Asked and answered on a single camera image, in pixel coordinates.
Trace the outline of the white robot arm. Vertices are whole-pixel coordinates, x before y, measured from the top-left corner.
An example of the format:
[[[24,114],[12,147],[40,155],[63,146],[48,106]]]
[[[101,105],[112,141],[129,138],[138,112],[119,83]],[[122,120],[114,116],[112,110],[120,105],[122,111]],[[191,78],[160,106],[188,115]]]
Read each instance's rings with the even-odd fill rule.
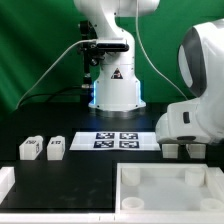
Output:
[[[155,11],[160,0],[73,0],[96,31],[90,43],[100,63],[89,107],[128,113],[145,106],[135,76],[135,41],[116,25],[117,17]],[[156,124],[160,144],[217,144],[224,140],[224,18],[192,27],[179,48],[178,63],[192,100],[167,107]]]

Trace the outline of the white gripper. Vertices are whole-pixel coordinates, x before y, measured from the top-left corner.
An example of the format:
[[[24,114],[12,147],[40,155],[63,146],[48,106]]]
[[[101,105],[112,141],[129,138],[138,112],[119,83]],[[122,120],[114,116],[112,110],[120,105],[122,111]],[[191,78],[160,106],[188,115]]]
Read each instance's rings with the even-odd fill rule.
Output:
[[[159,144],[208,144],[211,137],[196,119],[198,101],[169,104],[155,128]]]

